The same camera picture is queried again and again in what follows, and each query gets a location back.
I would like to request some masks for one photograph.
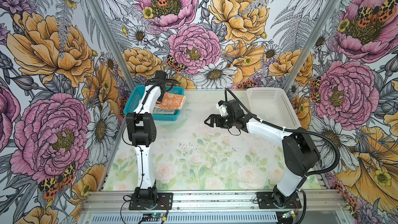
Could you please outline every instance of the floral tablecloth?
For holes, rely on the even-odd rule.
[[[269,140],[242,132],[211,128],[203,121],[217,113],[222,91],[186,91],[186,104],[176,123],[159,124],[151,144],[158,190],[272,189],[285,172],[283,151]],[[245,91],[236,95],[249,106]],[[137,186],[134,147],[119,143],[103,190],[133,191]],[[303,189],[319,189],[315,176]]]

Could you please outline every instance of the teal plastic basket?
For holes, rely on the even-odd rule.
[[[138,85],[134,88],[132,91],[129,100],[126,103],[126,106],[123,110],[124,114],[133,112],[137,106],[142,97],[144,96],[145,93],[145,86],[144,85]],[[179,94],[179,95],[184,95],[184,88],[183,87],[173,87],[169,93],[173,94]],[[176,113],[173,115],[167,115],[167,114],[152,114],[153,120],[155,121],[176,121],[178,115],[180,114],[179,110],[176,110]]]

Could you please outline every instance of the vent grille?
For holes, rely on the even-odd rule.
[[[142,214],[122,213],[126,224],[137,224],[142,219]],[[155,218],[144,221],[145,224],[154,224],[159,221]],[[193,213],[169,213],[167,224],[180,223],[275,223],[277,217],[275,212],[193,212]],[[91,224],[123,224],[120,214],[94,214]]]

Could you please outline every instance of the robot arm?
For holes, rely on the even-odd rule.
[[[123,133],[123,139],[128,138],[132,142],[137,155],[138,181],[133,201],[147,208],[152,208],[158,197],[150,145],[157,136],[152,112],[156,103],[162,102],[166,83],[176,84],[177,81],[167,79],[163,71],[156,71],[155,77],[146,82],[137,108],[126,116],[127,128]]]
[[[244,114],[236,100],[220,101],[216,105],[220,114],[212,114],[205,124],[210,127],[232,128],[256,134],[271,140],[283,148],[287,170],[273,189],[274,203],[284,207],[306,180],[307,171],[320,159],[320,154],[308,134],[295,134],[276,129]]]

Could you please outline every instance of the white plastic basket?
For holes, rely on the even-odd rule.
[[[301,127],[285,91],[278,87],[255,87],[247,91],[251,112],[280,127]]]

